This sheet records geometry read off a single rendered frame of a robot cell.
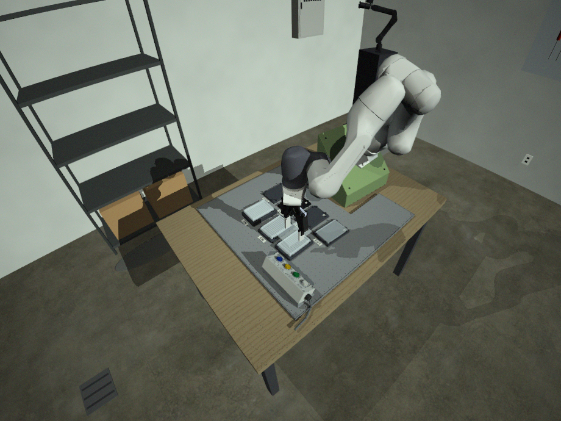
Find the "white button panel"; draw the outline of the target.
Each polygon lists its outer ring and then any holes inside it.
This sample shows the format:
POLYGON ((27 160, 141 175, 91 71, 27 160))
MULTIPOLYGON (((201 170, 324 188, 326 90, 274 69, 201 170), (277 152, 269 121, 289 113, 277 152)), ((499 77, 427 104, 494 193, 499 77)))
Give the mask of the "white button panel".
POLYGON ((312 309, 311 298, 314 296, 313 291, 315 288, 279 254, 266 256, 262 265, 262 271, 297 308, 306 301, 309 301, 310 308, 308 313, 294 329, 297 330, 305 322, 312 309))

